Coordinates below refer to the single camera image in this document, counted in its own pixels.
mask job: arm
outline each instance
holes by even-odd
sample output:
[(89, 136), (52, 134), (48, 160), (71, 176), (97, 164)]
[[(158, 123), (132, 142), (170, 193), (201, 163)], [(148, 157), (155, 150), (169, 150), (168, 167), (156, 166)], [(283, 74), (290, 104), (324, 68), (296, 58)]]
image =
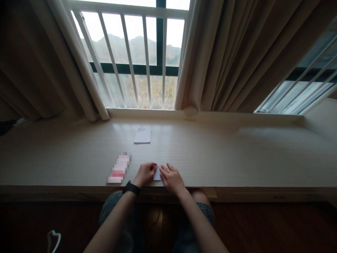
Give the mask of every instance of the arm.
[(167, 164), (161, 166), (160, 177), (165, 188), (176, 195), (186, 212), (196, 236), (201, 252), (228, 252), (225, 245), (209, 223), (189, 191), (185, 188), (184, 182), (176, 168)]
[[(153, 179), (156, 163), (144, 163), (140, 166), (132, 184), (142, 188)], [(120, 198), (102, 226), (91, 239), (84, 252), (112, 252), (119, 239), (126, 217), (129, 215), (136, 194), (127, 191)]]

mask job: white cable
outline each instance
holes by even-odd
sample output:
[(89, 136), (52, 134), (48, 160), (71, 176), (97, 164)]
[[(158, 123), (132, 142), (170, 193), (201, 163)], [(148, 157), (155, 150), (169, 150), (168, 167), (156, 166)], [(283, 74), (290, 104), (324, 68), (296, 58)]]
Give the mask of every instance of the white cable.
[(60, 233), (56, 233), (55, 230), (51, 230), (48, 234), (47, 234), (47, 239), (48, 239), (48, 251), (47, 253), (50, 253), (50, 247), (51, 247), (51, 244), (52, 244), (52, 240), (51, 240), (51, 235), (52, 236), (57, 236), (58, 239), (57, 239), (57, 243), (55, 245), (55, 248), (53, 250), (52, 253), (55, 253), (57, 247), (59, 246), (59, 243), (61, 241), (61, 234)]

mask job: mountain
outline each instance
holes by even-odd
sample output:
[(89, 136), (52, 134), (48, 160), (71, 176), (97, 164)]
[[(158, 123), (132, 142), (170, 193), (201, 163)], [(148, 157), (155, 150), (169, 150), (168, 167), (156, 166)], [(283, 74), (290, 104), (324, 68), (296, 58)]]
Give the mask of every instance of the mountain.
[[(110, 45), (112, 48), (112, 53), (116, 63), (128, 64), (125, 39), (118, 36), (108, 34)], [(92, 58), (89, 53), (89, 49), (85, 43), (85, 40), (82, 39), (84, 49), (89, 58), (89, 61), (92, 62)], [(156, 65), (157, 60), (157, 43), (153, 40), (147, 40), (148, 44), (148, 55), (150, 65)], [(101, 63), (111, 62), (108, 48), (106, 46), (105, 38), (101, 38), (99, 41), (93, 41), (98, 59)], [(133, 64), (145, 65), (145, 48), (144, 48), (144, 37), (137, 36), (134, 39), (129, 40), (130, 52), (132, 57)], [(168, 45), (166, 47), (166, 65), (167, 66), (178, 66), (180, 60), (180, 51), (181, 48), (173, 47)]]

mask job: metal railing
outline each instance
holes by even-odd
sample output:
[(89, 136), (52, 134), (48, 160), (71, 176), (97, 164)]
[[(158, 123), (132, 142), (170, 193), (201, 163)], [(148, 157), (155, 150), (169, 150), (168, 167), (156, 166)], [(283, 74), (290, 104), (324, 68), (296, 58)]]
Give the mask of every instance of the metal railing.
[(165, 75), (166, 75), (166, 34), (167, 34), (167, 19), (182, 19), (186, 23), (188, 11), (185, 10), (178, 10), (178, 9), (166, 9), (166, 8), (159, 8), (159, 7), (143, 7), (143, 6), (131, 6), (131, 5), (120, 5), (120, 4), (107, 4), (107, 3), (100, 3), (100, 2), (86, 2), (86, 1), (74, 1), (68, 0), (70, 10), (73, 11), (78, 24), (80, 26), (81, 32), (83, 34), (85, 43), (88, 46), (88, 50), (92, 57), (93, 63), (97, 70), (98, 76), (101, 80), (103, 85), (104, 91), (107, 95), (108, 101), (110, 105), (115, 108), (115, 102), (113, 100), (113, 93), (106, 81), (104, 72), (102, 70), (101, 63), (97, 57), (97, 53), (95, 51), (95, 47), (93, 46), (92, 39), (90, 37), (88, 28), (85, 23), (84, 16), (82, 12), (95, 12), (99, 16), (99, 20), (101, 23), (101, 27), (103, 30), (103, 34), (105, 37), (106, 45), (110, 54), (111, 62), (113, 65), (113, 70), (116, 75), (117, 83), (119, 86), (119, 91), (121, 98), (123, 100), (124, 108), (127, 108), (125, 94), (123, 94), (122, 85), (120, 82), (120, 78), (117, 71), (117, 66), (114, 60), (113, 52), (111, 49), (110, 41), (108, 38), (106, 26), (103, 19), (103, 13), (107, 14), (119, 14), (121, 17), (126, 50), (128, 61), (130, 65), (130, 72), (131, 78), (133, 83), (133, 89), (135, 94), (135, 99), (137, 103), (137, 108), (139, 109), (139, 102), (137, 96), (137, 88), (133, 70), (133, 64), (131, 59), (131, 52), (129, 46), (129, 40), (127, 36), (126, 24), (125, 24), (125, 16), (132, 15), (132, 16), (141, 16), (143, 20), (143, 33), (144, 33), (144, 44), (145, 44), (145, 58), (146, 58), (146, 74), (147, 74), (147, 84), (148, 84), (148, 96), (149, 96), (149, 108), (152, 109), (152, 99), (151, 99), (151, 82), (150, 82), (150, 65), (149, 65), (149, 56), (148, 56), (148, 44), (147, 44), (147, 28), (146, 28), (146, 17), (154, 17), (154, 18), (162, 18), (164, 20), (164, 35), (163, 35), (163, 88), (162, 88), (162, 109), (164, 109), (164, 102), (165, 102)]

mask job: person's left hand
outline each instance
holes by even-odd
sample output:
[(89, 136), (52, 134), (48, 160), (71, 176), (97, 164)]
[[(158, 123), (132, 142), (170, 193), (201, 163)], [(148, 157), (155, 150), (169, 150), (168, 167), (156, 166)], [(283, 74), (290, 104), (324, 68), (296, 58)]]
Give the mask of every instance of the person's left hand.
[(154, 162), (143, 163), (139, 167), (139, 171), (134, 178), (132, 184), (142, 188), (148, 182), (153, 180), (154, 173), (157, 170), (157, 164)]

